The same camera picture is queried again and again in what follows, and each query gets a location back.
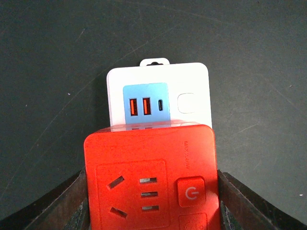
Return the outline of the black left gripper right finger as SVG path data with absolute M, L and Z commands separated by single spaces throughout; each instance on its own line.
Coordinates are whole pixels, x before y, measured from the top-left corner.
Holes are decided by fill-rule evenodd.
M 284 213 L 227 172 L 218 171 L 221 229 L 305 230 L 306 224 Z

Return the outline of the white power strip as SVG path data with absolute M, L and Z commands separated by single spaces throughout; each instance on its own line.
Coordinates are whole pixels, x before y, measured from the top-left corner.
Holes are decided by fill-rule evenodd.
M 144 59 L 106 76 L 110 124 L 170 120 L 212 126 L 209 72 L 200 62 Z

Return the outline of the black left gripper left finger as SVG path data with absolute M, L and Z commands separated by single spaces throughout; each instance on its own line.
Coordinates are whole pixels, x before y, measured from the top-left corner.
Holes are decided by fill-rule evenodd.
M 90 228 L 85 169 L 0 221 L 2 230 L 88 230 Z

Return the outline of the red cube socket adapter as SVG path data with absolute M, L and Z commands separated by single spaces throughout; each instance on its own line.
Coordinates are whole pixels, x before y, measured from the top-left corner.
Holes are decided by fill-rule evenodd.
M 194 122 L 119 125 L 84 141 L 94 230 L 219 230 L 214 131 Z

